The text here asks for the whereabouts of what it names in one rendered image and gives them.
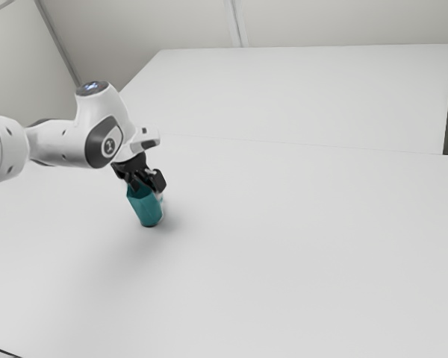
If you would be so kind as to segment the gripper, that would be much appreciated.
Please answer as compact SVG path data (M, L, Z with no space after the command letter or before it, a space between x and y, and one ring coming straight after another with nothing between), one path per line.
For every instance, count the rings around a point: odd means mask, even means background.
M148 169L144 151L124 162L112 162L111 168L120 180L129 181L128 184L134 192L138 192L144 185L147 185L154 193L161 194L167 187L167 182L160 169Z

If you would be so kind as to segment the teal faceted mug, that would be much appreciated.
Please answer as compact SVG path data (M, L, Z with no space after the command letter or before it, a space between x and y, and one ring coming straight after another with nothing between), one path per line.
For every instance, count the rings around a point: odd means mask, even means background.
M134 190L129 184L126 197L142 226L154 227L164 217L162 199L149 186L140 184Z

